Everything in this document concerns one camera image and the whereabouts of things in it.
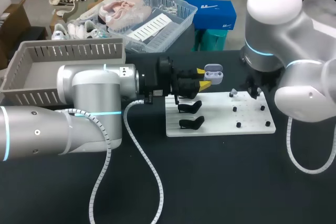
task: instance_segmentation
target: cardboard box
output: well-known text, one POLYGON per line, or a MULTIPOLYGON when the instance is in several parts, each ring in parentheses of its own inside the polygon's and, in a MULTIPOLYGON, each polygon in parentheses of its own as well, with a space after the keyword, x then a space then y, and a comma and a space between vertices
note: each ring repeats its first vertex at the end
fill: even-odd
POLYGON ((185 0, 198 8, 193 23, 195 29, 233 30, 237 14, 231 1, 185 0))
POLYGON ((4 11, 9 13, 8 17, 0 27, 0 69, 7 68, 8 54, 15 46, 20 35, 30 27, 23 4, 26 0, 21 0, 19 4, 11 4, 4 11))

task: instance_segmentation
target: cable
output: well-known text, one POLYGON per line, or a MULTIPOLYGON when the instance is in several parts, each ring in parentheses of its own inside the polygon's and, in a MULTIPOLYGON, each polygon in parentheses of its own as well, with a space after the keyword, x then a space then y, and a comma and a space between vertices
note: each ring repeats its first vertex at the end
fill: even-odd
POLYGON ((111 149, 111 142, 109 139, 109 136, 104 128, 104 126, 99 122, 99 120, 91 115, 90 113, 83 111, 83 110, 77 110, 77 109, 66 109, 66 110, 61 110, 61 111, 57 111, 57 112, 67 112, 67 113, 74 113, 74 114, 82 114, 83 116, 85 116, 87 119, 91 120, 93 123, 95 123, 97 125, 97 127, 100 129, 101 133, 103 133, 105 141, 106 141, 106 146, 107 146, 107 151, 106 151, 106 158, 105 158, 105 162, 104 162, 104 166, 99 174, 99 177, 93 187, 91 196, 90 196, 90 202, 89 202, 89 219, 90 219, 90 223, 91 224, 96 224, 95 223, 95 219, 93 216, 93 204, 95 203, 95 197, 96 197, 96 193, 98 190, 98 187, 100 185, 100 182, 102 181, 104 174, 109 166, 110 163, 110 159, 111 159, 111 153, 112 153, 112 149, 111 149))
POLYGON ((151 168, 151 170, 152 170, 152 172, 153 172, 153 174, 156 178, 157 184, 159 186, 159 193, 160 193, 159 208, 158 208, 158 211, 156 212, 156 215, 155 215, 154 219, 151 222, 151 224, 156 224, 157 220, 159 219, 159 217, 161 215, 162 208, 163 208, 163 187, 162 187, 162 183, 161 183, 159 175, 157 174, 157 172, 156 172, 154 166, 152 165, 151 161, 149 160, 149 158, 147 157, 147 155, 145 154, 145 152, 143 151, 143 149, 141 148, 141 146, 139 145, 139 143, 135 139, 135 137, 134 137, 134 135, 133 135, 133 133, 130 129, 130 126, 128 124, 128 121, 127 121, 127 113, 129 111, 129 109, 132 106, 137 105, 137 104, 144 104, 144 102, 143 102, 143 100, 136 100, 136 101, 128 104, 128 106, 126 107, 126 109, 124 111, 124 123, 125 123, 125 126, 126 126, 126 129, 127 129, 128 133, 130 134, 130 137, 132 138, 133 142, 135 143, 136 147, 140 151, 141 155, 143 156, 143 158, 146 160, 147 164, 151 168))
POLYGON ((290 147, 290 131, 291 131, 291 127, 292 127, 292 118, 288 118, 288 124, 287 124, 287 152, 289 155, 290 160, 292 160, 293 164, 302 172, 304 173, 308 173, 308 174, 319 174, 321 172, 324 172, 326 169, 329 168, 329 166, 332 164, 335 155, 336 155, 336 126, 335 126, 335 130, 334 130, 334 139, 332 142, 332 149, 331 149, 331 153, 330 153, 330 157, 328 159, 328 161, 325 163, 325 165, 323 165, 321 168, 316 169, 316 170, 308 170, 303 168, 294 158, 291 147, 290 147))

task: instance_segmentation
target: white shoe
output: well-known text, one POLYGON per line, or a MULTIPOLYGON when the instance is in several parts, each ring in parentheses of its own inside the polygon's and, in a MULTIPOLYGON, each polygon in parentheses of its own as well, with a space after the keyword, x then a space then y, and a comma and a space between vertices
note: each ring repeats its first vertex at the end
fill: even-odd
POLYGON ((87 12, 80 15, 79 19, 87 20, 87 19, 93 18, 94 16, 98 15, 99 9, 100 9, 101 6, 110 4, 114 1, 116 1, 116 0, 103 0, 98 5, 95 5, 93 8, 89 9, 87 12))
POLYGON ((90 20, 84 24, 84 37, 87 39, 109 38, 107 32, 97 29, 95 24, 90 20))
POLYGON ((76 39, 76 26, 73 23, 68 24, 68 34, 70 39, 76 39))
POLYGON ((76 26, 76 38, 85 39, 85 27, 84 25, 76 26))
POLYGON ((70 36, 62 24, 56 24, 51 39, 70 39, 70 36))

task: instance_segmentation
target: black tablecloth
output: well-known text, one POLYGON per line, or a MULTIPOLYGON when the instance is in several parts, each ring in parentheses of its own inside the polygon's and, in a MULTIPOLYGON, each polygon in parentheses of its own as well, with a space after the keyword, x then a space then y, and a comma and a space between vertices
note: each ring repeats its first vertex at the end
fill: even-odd
MULTIPOLYGON (((223 82, 207 90, 220 92, 240 90, 248 75, 238 55, 222 51, 170 57, 178 68, 222 64, 223 82)), ((131 55, 127 62, 141 68, 155 56, 131 55)), ((294 167, 286 151, 287 117, 275 107, 274 90, 264 91, 275 134, 168 138, 164 99, 130 110, 130 127, 163 183, 158 223, 333 222, 335 165, 320 175, 294 167)), ((326 162, 334 125, 335 119, 294 121, 292 149, 300 164, 318 168, 326 162)), ((112 155, 96 197, 96 223, 149 224, 159 202, 158 187, 124 126, 122 144, 112 155)), ((89 223, 89 197, 104 158, 105 153, 81 153, 0 163, 0 223, 89 223)))

